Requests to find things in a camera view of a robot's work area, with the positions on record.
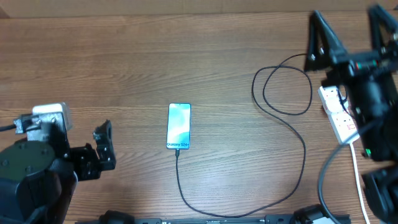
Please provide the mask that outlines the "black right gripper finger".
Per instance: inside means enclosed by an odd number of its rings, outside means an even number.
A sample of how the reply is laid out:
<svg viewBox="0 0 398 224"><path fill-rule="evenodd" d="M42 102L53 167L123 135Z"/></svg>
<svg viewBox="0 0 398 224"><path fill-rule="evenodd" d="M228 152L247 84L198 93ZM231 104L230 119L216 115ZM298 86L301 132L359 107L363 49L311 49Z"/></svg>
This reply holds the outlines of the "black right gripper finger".
<svg viewBox="0 0 398 224"><path fill-rule="evenodd" d="M309 17L307 56L304 70L324 70L338 63L347 54L342 41L334 33L319 11Z"/></svg>
<svg viewBox="0 0 398 224"><path fill-rule="evenodd" d="M373 50L386 53L397 45L397 20L381 5L375 4L368 9Z"/></svg>

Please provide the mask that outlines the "blue Samsung Galaxy smartphone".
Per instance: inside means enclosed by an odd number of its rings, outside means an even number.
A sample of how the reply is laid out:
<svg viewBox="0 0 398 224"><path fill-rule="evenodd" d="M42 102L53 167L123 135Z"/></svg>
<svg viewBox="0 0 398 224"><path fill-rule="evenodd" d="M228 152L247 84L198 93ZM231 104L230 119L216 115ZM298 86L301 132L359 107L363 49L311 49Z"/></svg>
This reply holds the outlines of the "blue Samsung Galaxy smartphone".
<svg viewBox="0 0 398 224"><path fill-rule="evenodd" d="M190 103L169 104L167 121L167 149L187 150L190 148Z"/></svg>

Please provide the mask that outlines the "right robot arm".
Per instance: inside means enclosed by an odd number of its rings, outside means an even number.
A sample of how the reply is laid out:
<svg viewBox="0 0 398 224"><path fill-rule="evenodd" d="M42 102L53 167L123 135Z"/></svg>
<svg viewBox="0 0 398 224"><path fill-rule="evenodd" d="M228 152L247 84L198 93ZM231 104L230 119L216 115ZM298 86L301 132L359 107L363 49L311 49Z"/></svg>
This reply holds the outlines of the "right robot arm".
<svg viewBox="0 0 398 224"><path fill-rule="evenodd" d="M319 11L309 17L304 71L325 70L322 87L343 85L358 125L364 155L394 166L362 174L373 214L397 223L397 20L382 6L368 8L372 50L349 53Z"/></svg>

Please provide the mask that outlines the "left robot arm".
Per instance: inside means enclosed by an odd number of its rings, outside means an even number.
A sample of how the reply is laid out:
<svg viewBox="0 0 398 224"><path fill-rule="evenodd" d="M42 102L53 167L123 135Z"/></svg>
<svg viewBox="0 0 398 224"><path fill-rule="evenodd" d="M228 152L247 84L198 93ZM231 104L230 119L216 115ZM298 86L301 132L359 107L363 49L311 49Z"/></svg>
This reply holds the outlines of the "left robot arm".
<svg viewBox="0 0 398 224"><path fill-rule="evenodd" d="M1 223L63 223L77 183L116 167L109 120L91 144L71 148L64 127L42 124L41 140L21 139L1 151Z"/></svg>

